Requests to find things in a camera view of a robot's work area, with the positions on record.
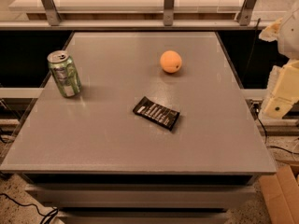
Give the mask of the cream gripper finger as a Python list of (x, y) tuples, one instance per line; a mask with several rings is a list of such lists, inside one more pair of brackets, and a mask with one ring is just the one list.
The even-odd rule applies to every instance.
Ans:
[(266, 96), (261, 106), (261, 119), (281, 119), (295, 104), (295, 100), (275, 96)]

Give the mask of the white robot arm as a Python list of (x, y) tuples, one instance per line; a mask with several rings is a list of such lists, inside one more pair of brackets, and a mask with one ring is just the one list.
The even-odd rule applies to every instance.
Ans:
[(263, 41), (277, 41), (278, 52), (289, 60), (273, 66), (261, 105), (260, 119), (282, 119), (299, 101), (299, 7), (295, 3), (259, 34)]

